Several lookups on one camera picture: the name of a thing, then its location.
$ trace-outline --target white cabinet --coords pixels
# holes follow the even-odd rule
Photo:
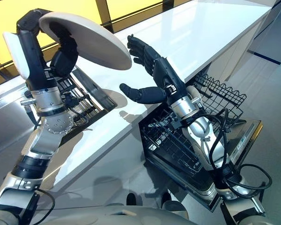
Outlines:
[[[210,65],[208,75],[221,82],[225,81],[235,69],[237,63],[247,50],[252,38],[254,37],[260,23],[257,23],[247,33],[245,33],[230,48],[217,57]]]

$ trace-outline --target silver metal cylinder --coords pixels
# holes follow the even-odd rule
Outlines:
[[[37,110],[47,112],[63,106],[58,87],[35,90],[31,92],[36,100]]]
[[[171,108],[174,113],[181,119],[193,116],[198,112],[195,105],[192,103],[188,96],[184,96],[171,104]]]

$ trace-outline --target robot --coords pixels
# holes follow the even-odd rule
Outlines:
[[[50,66],[43,59],[37,41],[39,31],[47,33],[60,43]],[[96,44],[90,43],[90,37]],[[271,225],[265,210],[256,197],[267,185],[251,187],[236,170],[226,152],[224,118],[205,113],[200,94],[193,87],[186,87],[166,58],[160,56],[151,46],[128,36],[125,46],[103,27],[72,14],[54,13],[48,10],[29,11],[17,22],[17,33],[5,33],[4,38],[19,74],[26,80],[30,93],[22,104],[25,109],[34,105],[41,117],[41,125],[30,135],[13,170],[9,172],[0,187],[0,225],[29,224],[36,211],[43,174],[53,155],[58,150],[62,137],[73,126],[73,117],[61,97],[56,77],[67,77],[78,55],[99,65],[114,69],[129,69],[131,57],[135,63],[144,66],[153,77],[156,87],[133,89],[120,84],[120,89],[131,100],[140,104],[165,102],[180,118],[175,128],[192,142],[194,151],[205,170],[212,177],[216,191],[222,198],[221,209],[227,224]],[[210,121],[220,124],[215,136]],[[44,224],[182,224],[193,222],[170,211],[141,206],[110,205],[58,218]]]

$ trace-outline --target white plate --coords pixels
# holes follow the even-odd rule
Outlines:
[[[131,67],[131,57],[126,47],[104,27],[70,13],[47,13],[39,19],[39,26],[58,43],[59,38],[49,28],[50,22],[58,22],[68,29],[81,57],[112,69],[126,70]]]

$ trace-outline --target dishwasher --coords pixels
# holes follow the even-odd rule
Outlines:
[[[241,118],[243,111],[240,105],[246,95],[227,87],[204,71],[186,83],[186,86],[189,85],[199,91],[208,114],[221,116],[224,108],[228,108],[228,154],[238,168],[261,131],[262,122]],[[220,197],[208,172],[194,154],[192,144],[181,129],[174,129],[171,125],[176,120],[174,112],[166,104],[161,104],[139,123],[146,161],[166,173],[207,209],[214,211]],[[215,135],[218,135],[218,125],[212,124]]]

